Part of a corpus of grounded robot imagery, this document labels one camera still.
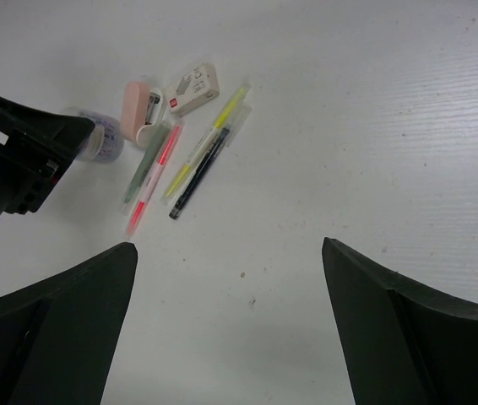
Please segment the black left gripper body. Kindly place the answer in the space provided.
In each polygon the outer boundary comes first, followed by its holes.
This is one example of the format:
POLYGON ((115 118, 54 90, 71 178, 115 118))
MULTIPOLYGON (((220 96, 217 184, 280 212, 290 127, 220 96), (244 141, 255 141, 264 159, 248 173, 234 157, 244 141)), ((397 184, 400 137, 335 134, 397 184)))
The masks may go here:
POLYGON ((94 129, 87 118, 0 97, 0 215, 37 212, 94 129))

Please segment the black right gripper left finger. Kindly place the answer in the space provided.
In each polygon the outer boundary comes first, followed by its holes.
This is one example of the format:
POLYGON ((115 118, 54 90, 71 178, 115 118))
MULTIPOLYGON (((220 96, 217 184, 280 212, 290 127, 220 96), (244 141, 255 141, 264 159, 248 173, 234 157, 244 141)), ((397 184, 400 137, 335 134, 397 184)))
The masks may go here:
POLYGON ((133 291, 123 242, 0 297, 0 404, 98 404, 133 291))

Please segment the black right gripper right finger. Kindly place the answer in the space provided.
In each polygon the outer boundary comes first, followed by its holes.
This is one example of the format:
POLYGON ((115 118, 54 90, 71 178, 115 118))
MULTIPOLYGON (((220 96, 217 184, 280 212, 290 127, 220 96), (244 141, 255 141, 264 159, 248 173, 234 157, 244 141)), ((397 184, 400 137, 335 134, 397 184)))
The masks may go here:
POLYGON ((336 239, 323 270, 357 404, 478 404, 478 304, 336 239))

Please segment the clear jar of paper clips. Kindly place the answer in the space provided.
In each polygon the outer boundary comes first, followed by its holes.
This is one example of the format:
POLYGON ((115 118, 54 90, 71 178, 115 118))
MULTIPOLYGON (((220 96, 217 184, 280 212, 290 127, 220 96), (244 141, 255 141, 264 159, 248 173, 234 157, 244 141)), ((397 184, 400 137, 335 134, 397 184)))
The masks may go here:
POLYGON ((77 107, 63 108, 61 113, 67 116, 87 118, 95 124, 93 132, 84 141, 77 155, 78 160, 102 164, 110 164, 117 160, 124 145, 118 120, 108 115, 77 107))

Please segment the pink mini stapler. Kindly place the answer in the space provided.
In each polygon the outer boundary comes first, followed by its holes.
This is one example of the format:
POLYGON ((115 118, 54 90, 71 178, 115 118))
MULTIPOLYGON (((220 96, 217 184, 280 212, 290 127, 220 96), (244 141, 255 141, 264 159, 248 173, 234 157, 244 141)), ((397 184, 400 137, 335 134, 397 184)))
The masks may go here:
POLYGON ((127 82, 122 99, 120 131, 137 147, 146 149, 165 112, 162 91, 146 81, 127 82))

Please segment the green highlighter pen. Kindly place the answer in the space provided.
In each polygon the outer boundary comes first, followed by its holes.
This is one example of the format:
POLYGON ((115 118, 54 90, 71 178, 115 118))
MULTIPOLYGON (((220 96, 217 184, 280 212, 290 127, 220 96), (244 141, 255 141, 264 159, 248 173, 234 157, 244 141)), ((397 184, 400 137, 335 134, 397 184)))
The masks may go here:
POLYGON ((136 169, 132 180, 122 199, 122 212, 132 207, 134 199, 139 194, 141 186, 149 174, 152 164, 154 163, 158 153, 162 149, 162 145, 168 137, 171 130, 171 124, 168 121, 162 121, 149 136, 149 143, 145 149, 144 156, 136 169))

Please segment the pink highlighter pen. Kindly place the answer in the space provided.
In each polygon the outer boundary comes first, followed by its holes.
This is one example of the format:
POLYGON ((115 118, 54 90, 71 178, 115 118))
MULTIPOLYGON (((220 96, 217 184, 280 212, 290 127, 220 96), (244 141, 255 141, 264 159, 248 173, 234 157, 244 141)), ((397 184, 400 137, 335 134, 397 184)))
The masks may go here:
POLYGON ((144 180, 140 192, 137 195, 136 204, 128 222, 128 227, 126 229, 126 236, 128 238, 131 238, 134 235, 146 208, 149 206, 149 200, 151 199, 151 196, 153 195, 166 164, 172 155, 173 149, 175 148, 177 141, 181 136, 182 129, 182 121, 176 121, 171 126, 171 129, 166 135, 165 142, 161 146, 159 153, 156 156, 155 162, 151 165, 148 177, 146 180, 144 180))

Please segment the black pen refill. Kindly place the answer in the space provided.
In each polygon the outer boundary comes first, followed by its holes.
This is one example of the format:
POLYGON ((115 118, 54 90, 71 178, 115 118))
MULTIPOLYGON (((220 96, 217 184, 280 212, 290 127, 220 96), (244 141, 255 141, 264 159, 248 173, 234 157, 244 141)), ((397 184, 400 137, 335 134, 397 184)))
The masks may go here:
POLYGON ((182 193, 182 195, 176 201, 174 207, 169 213, 169 217, 171 219, 178 219, 182 213, 182 210, 186 207, 187 203, 189 202, 190 198, 195 193, 196 189, 202 182, 203 178, 209 171, 211 165, 215 162, 216 158, 218 157, 219 153, 221 152, 222 148, 227 141, 231 133, 231 127, 225 126, 221 131, 218 137, 214 140, 213 144, 210 146, 209 150, 204 155, 203 159, 198 165, 192 179, 188 183, 186 189, 182 193))

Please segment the yellow highlighter pen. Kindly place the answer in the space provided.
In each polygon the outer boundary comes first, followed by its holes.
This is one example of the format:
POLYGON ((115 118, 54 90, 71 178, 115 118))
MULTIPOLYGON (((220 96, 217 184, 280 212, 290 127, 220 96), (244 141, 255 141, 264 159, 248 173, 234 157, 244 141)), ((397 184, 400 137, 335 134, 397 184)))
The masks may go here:
POLYGON ((248 81, 244 81, 227 101, 219 115, 213 121, 209 130, 200 138, 187 160, 164 191, 161 198, 161 201, 164 204, 168 204, 181 189, 186 179, 190 176, 192 169, 201 161, 213 141, 223 129, 224 125, 237 113, 239 105, 244 101, 250 88, 251 84, 248 81))

